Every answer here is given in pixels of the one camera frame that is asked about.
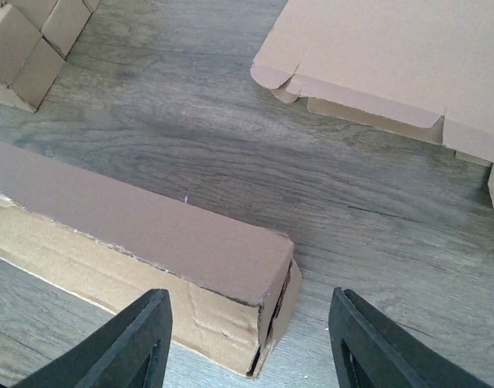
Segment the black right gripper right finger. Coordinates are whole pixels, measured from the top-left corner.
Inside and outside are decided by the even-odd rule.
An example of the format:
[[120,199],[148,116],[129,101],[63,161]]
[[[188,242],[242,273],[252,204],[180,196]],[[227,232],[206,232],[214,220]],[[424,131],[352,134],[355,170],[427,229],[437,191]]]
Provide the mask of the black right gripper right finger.
[[339,387],[488,387],[434,352],[351,289],[334,288],[328,316]]

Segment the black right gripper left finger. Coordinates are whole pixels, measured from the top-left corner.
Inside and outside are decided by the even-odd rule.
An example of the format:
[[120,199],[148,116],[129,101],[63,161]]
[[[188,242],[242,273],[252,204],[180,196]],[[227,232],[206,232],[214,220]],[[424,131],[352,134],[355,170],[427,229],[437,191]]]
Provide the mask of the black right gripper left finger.
[[169,292],[151,289],[17,387],[161,387],[171,343]]

